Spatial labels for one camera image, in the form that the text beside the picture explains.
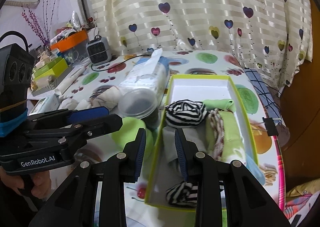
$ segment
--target wooden panel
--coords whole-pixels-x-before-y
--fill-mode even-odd
[[[281,97],[282,115],[291,134],[282,150],[287,188],[320,177],[320,12],[313,1],[311,10],[312,63],[300,66]]]

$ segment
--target camera lens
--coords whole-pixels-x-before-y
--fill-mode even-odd
[[[22,64],[21,68],[20,68],[20,71],[19,71],[19,81],[20,82],[22,82],[25,72],[26,72],[26,65]]]
[[[31,77],[31,68],[27,71],[27,80],[30,80]]]
[[[14,80],[14,78],[16,77],[16,74],[17,74],[17,63],[14,62],[11,64],[10,73],[9,73],[9,78],[11,81]]]

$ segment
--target human hand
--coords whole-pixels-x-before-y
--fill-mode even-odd
[[[6,174],[4,169],[0,167],[0,180],[5,186],[11,188],[18,195],[21,195],[18,189],[24,188],[24,182],[20,176],[9,176]],[[32,181],[35,184],[31,190],[33,196],[42,199],[51,191],[51,179],[49,171],[34,174]]]

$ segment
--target pink heart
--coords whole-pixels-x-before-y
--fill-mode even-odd
[[[160,34],[160,28],[151,28],[151,33],[157,37]]]

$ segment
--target round plastic container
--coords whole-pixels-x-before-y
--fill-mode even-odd
[[[156,94],[149,89],[134,89],[124,94],[118,103],[123,117],[142,119],[147,128],[156,129],[159,121]]]

